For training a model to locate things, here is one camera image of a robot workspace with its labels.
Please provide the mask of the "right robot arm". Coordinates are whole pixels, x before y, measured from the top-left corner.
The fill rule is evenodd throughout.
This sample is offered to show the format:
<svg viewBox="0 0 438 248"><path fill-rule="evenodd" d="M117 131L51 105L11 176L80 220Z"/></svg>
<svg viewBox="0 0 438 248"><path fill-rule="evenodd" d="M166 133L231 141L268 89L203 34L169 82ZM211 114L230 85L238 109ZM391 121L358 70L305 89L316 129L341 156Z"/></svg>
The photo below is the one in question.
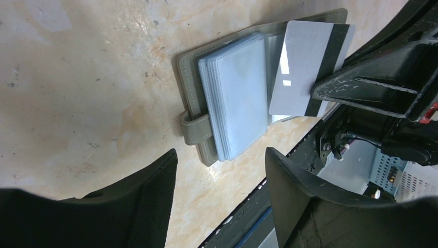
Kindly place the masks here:
<svg viewBox="0 0 438 248"><path fill-rule="evenodd" d="M437 1L408 1L311 95L344 104L347 131L384 154L436 165Z"/></svg>

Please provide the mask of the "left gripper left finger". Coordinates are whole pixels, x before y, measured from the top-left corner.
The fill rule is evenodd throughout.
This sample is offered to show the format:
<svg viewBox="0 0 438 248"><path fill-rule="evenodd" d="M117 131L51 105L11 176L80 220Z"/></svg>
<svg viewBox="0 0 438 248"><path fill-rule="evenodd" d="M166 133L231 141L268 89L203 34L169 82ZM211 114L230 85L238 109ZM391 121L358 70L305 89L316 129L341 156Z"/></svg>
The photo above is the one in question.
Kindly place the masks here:
<svg viewBox="0 0 438 248"><path fill-rule="evenodd" d="M177 164L171 149L82 198L1 189L1 247L164 247Z"/></svg>

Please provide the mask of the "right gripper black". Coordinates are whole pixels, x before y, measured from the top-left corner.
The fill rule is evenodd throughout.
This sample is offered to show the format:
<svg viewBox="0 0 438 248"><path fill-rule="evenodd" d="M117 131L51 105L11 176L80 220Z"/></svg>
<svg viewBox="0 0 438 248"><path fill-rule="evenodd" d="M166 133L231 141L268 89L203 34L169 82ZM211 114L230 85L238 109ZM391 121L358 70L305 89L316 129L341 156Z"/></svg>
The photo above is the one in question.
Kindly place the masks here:
<svg viewBox="0 0 438 248"><path fill-rule="evenodd" d="M437 101L437 1L408 1L311 96L419 121Z"/></svg>

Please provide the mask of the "grey card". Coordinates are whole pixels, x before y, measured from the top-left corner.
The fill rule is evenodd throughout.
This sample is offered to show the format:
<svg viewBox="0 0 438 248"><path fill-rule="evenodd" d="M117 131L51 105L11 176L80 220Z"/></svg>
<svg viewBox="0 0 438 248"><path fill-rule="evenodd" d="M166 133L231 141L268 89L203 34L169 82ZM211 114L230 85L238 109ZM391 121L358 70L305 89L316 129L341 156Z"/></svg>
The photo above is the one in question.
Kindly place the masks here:
<svg viewBox="0 0 438 248"><path fill-rule="evenodd" d="M290 21L287 24L269 114L321 117L327 101L311 96L311 88L340 69L355 26L340 23Z"/></svg>

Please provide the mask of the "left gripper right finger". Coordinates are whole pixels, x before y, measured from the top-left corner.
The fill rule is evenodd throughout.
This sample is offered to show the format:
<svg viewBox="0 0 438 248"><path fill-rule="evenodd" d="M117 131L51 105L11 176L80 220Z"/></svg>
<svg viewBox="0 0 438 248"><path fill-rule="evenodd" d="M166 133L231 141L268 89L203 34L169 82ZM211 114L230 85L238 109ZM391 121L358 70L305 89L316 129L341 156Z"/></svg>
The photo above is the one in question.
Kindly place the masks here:
<svg viewBox="0 0 438 248"><path fill-rule="evenodd" d="M265 171L279 247L437 247L437 198L390 203L344 190L275 148Z"/></svg>

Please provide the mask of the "grey card holder wallet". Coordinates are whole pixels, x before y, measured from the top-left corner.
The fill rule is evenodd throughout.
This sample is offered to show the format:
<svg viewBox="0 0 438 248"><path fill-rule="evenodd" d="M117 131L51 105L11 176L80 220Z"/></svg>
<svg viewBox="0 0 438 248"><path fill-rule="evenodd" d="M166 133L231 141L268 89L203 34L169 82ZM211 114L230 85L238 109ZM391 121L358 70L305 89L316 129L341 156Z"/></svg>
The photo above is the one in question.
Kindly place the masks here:
<svg viewBox="0 0 438 248"><path fill-rule="evenodd" d="M347 16L347 10L339 8L255 25L178 58L188 104L181 117L182 133L186 144L197 147L204 165L235 159L270 125L295 118L269 114L288 22L347 24Z"/></svg>

